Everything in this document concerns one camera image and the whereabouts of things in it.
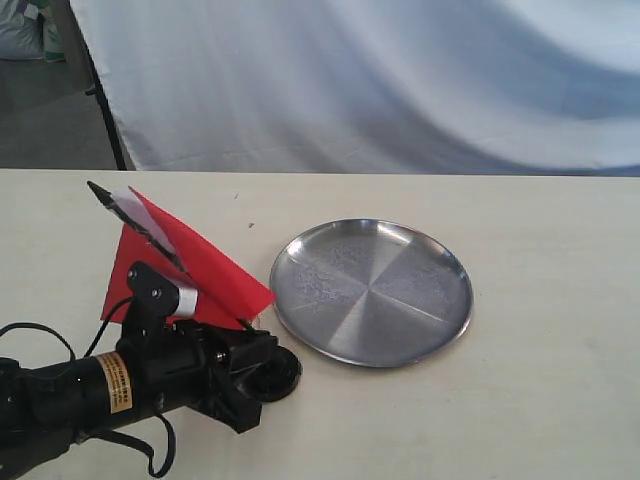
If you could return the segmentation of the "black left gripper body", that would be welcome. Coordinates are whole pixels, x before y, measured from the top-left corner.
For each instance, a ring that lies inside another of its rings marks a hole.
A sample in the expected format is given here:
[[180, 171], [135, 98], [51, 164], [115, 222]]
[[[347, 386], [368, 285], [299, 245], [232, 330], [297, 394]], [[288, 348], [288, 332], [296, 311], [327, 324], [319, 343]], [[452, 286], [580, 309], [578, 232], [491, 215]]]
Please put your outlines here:
[[262, 412], [241, 384], [275, 358], [277, 347], [264, 330], [184, 320], [153, 335], [123, 336], [117, 353], [127, 366], [138, 420], [188, 407], [240, 434], [257, 427]]

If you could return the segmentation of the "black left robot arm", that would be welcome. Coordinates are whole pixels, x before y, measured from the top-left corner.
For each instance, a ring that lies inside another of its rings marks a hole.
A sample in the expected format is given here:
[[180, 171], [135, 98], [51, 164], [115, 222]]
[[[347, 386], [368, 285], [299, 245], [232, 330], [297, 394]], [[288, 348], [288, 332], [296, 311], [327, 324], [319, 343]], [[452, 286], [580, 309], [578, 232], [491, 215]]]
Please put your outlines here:
[[263, 330], [194, 320], [155, 332], [123, 330], [113, 351], [37, 369], [1, 361], [1, 476], [17, 479], [74, 443], [187, 407], [237, 433], [260, 423], [243, 380], [274, 360]]

